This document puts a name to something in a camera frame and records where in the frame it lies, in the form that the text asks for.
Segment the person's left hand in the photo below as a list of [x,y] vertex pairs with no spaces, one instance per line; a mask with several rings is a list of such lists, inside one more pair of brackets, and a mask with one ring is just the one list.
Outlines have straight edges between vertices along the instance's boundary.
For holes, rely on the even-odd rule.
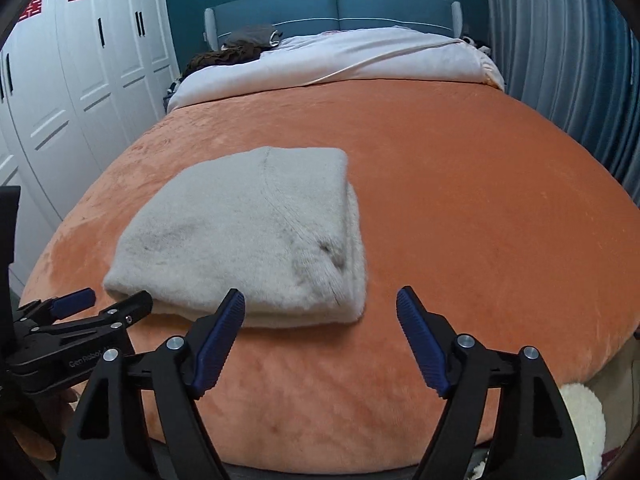
[[10,396],[6,420],[17,443],[31,458],[50,462],[62,451],[74,416],[78,392],[65,389],[47,396]]

